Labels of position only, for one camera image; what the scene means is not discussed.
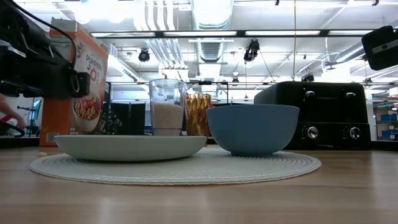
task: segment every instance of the person's hand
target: person's hand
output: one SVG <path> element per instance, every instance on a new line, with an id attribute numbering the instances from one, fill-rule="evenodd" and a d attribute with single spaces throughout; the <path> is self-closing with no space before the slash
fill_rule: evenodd
<path id="1" fill-rule="evenodd" d="M 23 130 L 23 129 L 26 128 L 26 124 L 25 124 L 25 121 L 23 119 L 18 119 L 17 122 L 18 122 L 19 129 Z"/>

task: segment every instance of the woven placemat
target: woven placemat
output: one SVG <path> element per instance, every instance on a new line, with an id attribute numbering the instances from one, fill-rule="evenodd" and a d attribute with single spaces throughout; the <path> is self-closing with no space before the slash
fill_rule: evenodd
<path id="1" fill-rule="evenodd" d="M 67 180 L 104 184 L 243 184 L 307 174 L 321 166 L 310 156 L 277 152 L 269 157 L 236 157 L 222 149 L 202 149 L 193 156 L 158 162 L 109 163 L 66 154 L 33 161 L 34 172 Z"/>

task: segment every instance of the wooden table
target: wooden table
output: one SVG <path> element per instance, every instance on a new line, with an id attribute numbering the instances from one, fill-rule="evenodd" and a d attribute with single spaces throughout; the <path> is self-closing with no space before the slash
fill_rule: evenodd
<path id="1" fill-rule="evenodd" d="M 260 184 L 142 187 L 46 177 L 29 170 L 39 148 L 3 149 L 0 223 L 398 223 L 398 153 L 296 152 L 322 167 Z"/>

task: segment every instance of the orange cereal box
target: orange cereal box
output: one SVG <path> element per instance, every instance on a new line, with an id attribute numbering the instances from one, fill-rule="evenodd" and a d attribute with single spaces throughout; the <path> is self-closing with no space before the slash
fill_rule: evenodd
<path id="1" fill-rule="evenodd" d="M 55 146 L 55 136 L 64 134 L 99 134 L 104 101 L 107 48 L 91 37 L 76 21 L 53 19 L 52 24 L 69 34 L 77 45 L 75 70 L 90 75 L 90 94 L 68 100 L 44 99 L 41 146 Z M 70 41 L 50 30 L 52 44 L 65 58 L 72 59 Z"/>

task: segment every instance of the ceiling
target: ceiling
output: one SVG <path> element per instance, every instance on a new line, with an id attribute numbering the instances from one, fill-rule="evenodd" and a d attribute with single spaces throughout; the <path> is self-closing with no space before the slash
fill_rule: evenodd
<path id="1" fill-rule="evenodd" d="M 78 1 L 62 0 L 17 0 L 21 6 L 32 12 L 39 18 L 50 22 L 52 17 L 62 19 L 75 19 L 74 8 Z M 174 0 L 174 24 L 178 30 L 191 30 L 191 11 L 187 10 L 190 3 L 187 0 Z M 377 6 L 372 6 L 373 1 L 299 1 L 296 8 L 297 29 L 377 29 L 381 26 L 395 24 L 398 26 L 398 3 L 396 1 L 381 1 Z M 275 1 L 235 0 L 230 29 L 255 30 L 255 29 L 294 29 L 294 2 L 281 0 L 279 6 Z M 134 27 L 135 1 L 119 1 L 118 10 L 107 12 L 101 16 L 92 18 L 84 27 L 88 32 L 126 31 L 135 30 Z M 124 15 L 125 19 L 118 23 L 109 22 L 109 16 L 115 14 Z M 200 78 L 198 71 L 198 57 L 195 44 L 188 43 L 189 39 L 178 39 L 185 64 L 188 66 L 188 76 L 191 80 Z M 312 71 L 316 81 L 323 80 L 333 73 L 349 70 L 349 82 L 361 82 L 365 77 L 375 74 L 363 60 L 352 60 L 337 65 L 337 71 L 329 72 L 322 67 L 322 61 L 313 61 L 322 58 L 327 53 L 337 54 L 361 41 L 360 37 L 329 37 L 325 38 L 258 38 L 261 54 L 254 60 L 252 67 L 246 68 L 243 63 L 244 49 L 250 42 L 248 38 L 234 38 L 233 42 L 225 43 L 224 54 L 219 62 L 226 64 L 221 66 L 219 80 L 231 81 L 233 72 L 238 72 L 239 81 L 245 82 L 270 82 L 272 78 L 280 82 L 291 80 L 295 74 L 296 80 L 303 73 L 302 68 L 309 63 L 308 71 Z M 105 44 L 114 44 L 119 50 L 119 59 L 125 62 L 131 70 L 139 75 L 142 81 L 159 78 L 159 62 L 151 55 L 148 62 L 140 62 L 137 59 L 141 48 L 148 48 L 142 39 L 103 39 Z M 297 45 L 297 53 L 294 58 L 294 45 Z M 395 72 L 387 77 L 380 78 L 378 82 L 391 82 L 398 80 Z"/>

